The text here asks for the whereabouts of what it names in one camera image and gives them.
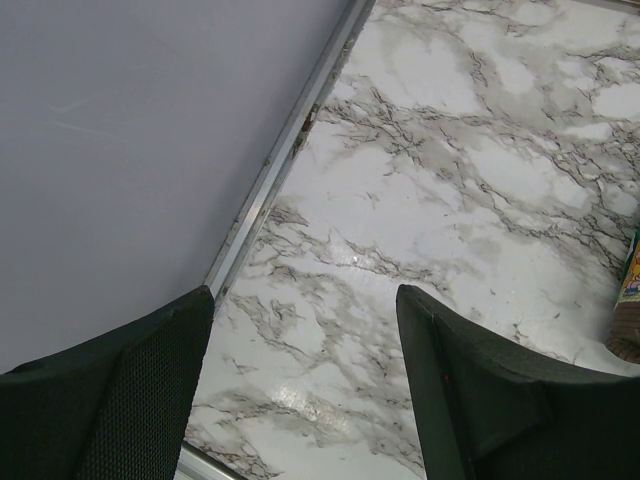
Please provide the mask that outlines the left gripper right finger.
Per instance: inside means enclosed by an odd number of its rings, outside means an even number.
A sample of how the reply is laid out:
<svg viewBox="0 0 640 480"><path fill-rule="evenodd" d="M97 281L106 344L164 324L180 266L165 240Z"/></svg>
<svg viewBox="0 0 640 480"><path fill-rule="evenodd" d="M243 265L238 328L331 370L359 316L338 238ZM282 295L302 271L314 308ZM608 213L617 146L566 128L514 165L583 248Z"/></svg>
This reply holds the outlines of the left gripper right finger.
<svg viewBox="0 0 640 480"><path fill-rule="evenodd" d="M396 315L430 479L635 479L639 382L527 349L412 285Z"/></svg>

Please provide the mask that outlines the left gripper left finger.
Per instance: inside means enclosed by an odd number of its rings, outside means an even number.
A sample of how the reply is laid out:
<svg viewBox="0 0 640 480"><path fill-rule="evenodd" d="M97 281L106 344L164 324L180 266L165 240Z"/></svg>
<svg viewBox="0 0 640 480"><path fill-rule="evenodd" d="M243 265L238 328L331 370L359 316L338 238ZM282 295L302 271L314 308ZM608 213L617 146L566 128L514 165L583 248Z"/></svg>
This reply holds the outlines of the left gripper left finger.
<svg viewBox="0 0 640 480"><path fill-rule="evenodd" d="M201 286L2 374L2 478L173 478L214 308Z"/></svg>

